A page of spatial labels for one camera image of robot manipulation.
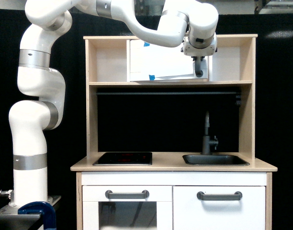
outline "wooden play kitchen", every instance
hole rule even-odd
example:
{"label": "wooden play kitchen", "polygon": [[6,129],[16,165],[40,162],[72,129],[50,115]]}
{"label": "wooden play kitchen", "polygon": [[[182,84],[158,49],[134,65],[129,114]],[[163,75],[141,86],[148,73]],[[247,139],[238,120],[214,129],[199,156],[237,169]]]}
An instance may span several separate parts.
{"label": "wooden play kitchen", "polygon": [[[255,158],[256,34],[218,35],[209,79],[128,82],[134,36],[87,36],[87,156],[77,175],[78,230],[271,230],[272,172]],[[151,165],[96,165],[97,91],[103,88],[228,88],[241,91],[238,152],[249,165],[190,165],[197,152],[152,152]]]}

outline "faucet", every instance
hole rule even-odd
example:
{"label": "faucet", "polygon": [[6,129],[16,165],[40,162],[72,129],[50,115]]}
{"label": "faucet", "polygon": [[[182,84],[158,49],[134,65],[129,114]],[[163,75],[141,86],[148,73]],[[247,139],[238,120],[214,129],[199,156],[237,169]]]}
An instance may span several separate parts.
{"label": "faucet", "polygon": [[205,134],[203,136],[203,149],[202,149],[202,155],[212,155],[210,152],[210,147],[214,146],[214,149],[217,149],[217,146],[219,144],[218,139],[216,136],[214,137],[214,140],[210,140],[210,136],[208,135],[208,128],[210,127],[209,123],[209,112],[206,112],[205,116]]}

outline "cabinet handle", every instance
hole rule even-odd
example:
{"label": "cabinet handle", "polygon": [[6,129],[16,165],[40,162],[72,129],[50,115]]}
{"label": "cabinet handle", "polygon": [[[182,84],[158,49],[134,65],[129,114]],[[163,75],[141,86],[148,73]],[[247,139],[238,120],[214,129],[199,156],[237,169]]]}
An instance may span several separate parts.
{"label": "cabinet handle", "polygon": [[143,190],[141,193],[113,193],[111,190],[105,192],[107,199],[147,199],[150,193]]}
{"label": "cabinet handle", "polygon": [[232,195],[205,195],[204,192],[198,192],[196,196],[199,200],[240,200],[242,193],[235,192]]}

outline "stovetop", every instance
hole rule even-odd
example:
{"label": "stovetop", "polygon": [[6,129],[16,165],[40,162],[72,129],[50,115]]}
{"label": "stovetop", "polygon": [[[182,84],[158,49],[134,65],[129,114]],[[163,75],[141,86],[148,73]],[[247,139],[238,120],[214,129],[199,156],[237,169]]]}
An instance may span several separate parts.
{"label": "stovetop", "polygon": [[152,153],[106,152],[93,165],[152,165]]}

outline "toy kitchen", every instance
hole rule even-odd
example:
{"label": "toy kitchen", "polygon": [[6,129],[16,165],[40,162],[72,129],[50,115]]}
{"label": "toy kitchen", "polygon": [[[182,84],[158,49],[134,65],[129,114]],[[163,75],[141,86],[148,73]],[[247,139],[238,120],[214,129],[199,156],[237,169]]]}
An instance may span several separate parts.
{"label": "toy kitchen", "polygon": [[200,79],[154,79],[145,66],[163,58],[137,37],[84,39],[78,230],[271,230],[277,168],[255,157],[257,35],[217,35]]}

